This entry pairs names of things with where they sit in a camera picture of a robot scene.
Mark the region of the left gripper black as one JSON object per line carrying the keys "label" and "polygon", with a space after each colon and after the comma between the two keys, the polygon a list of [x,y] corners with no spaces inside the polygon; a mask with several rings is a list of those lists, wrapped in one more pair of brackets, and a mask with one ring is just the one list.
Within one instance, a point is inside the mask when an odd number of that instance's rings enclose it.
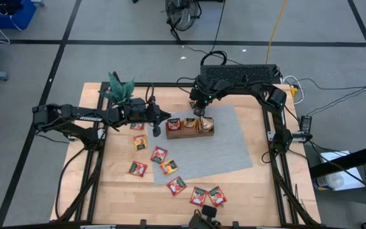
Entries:
{"label": "left gripper black", "polygon": [[141,98],[130,100],[128,122],[150,123],[152,125],[152,134],[154,137],[158,137],[161,134],[161,129],[159,127],[160,123],[171,117],[170,113],[160,110],[159,106],[153,102],[146,104]]}

